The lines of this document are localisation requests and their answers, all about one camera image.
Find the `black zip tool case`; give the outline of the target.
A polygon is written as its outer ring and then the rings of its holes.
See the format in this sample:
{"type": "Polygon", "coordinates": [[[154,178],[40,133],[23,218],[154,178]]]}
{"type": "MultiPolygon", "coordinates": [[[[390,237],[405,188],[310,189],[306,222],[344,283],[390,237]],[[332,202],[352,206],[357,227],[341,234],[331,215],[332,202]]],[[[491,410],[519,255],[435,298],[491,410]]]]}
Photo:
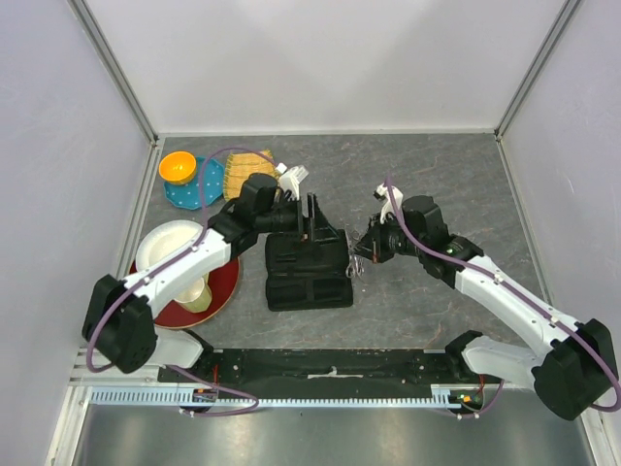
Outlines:
{"type": "Polygon", "coordinates": [[[265,244],[265,295],[272,312],[341,309],[353,305],[345,232],[302,241],[295,233],[271,234],[265,244]]]}

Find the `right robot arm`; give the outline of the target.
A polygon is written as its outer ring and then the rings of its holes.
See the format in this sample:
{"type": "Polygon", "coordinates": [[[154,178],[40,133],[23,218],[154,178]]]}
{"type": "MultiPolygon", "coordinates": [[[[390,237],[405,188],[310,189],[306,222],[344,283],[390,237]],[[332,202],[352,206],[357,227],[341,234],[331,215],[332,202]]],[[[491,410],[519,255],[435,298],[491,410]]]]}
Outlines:
{"type": "Polygon", "coordinates": [[[618,402],[598,402],[609,390],[620,390],[605,325],[596,319],[581,322],[510,278],[481,248],[449,232],[432,197],[404,198],[386,185],[374,196],[382,207],[370,217],[355,246],[357,255],[376,264],[396,255],[416,258],[428,275],[483,306],[524,343],[509,345],[478,331],[464,333],[445,349],[443,366],[452,380],[462,383],[478,374],[530,389],[565,420],[588,408],[619,411],[618,402]]]}

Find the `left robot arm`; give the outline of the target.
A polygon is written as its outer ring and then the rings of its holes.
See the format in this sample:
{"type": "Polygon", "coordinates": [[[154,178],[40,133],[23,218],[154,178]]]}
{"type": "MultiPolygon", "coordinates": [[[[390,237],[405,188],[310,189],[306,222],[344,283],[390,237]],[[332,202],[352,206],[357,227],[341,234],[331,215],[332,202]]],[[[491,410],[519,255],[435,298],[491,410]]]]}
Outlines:
{"type": "Polygon", "coordinates": [[[196,281],[252,248],[262,233],[301,232],[312,226],[303,215],[300,185],[309,172],[287,169],[275,179],[255,173],[243,184],[231,209],[212,216],[178,249],[123,279],[110,275],[94,286],[82,335],[89,371],[116,368],[131,374],[146,365],[179,366],[193,382],[212,373],[207,345],[187,332],[154,325],[164,308],[196,281]]]}

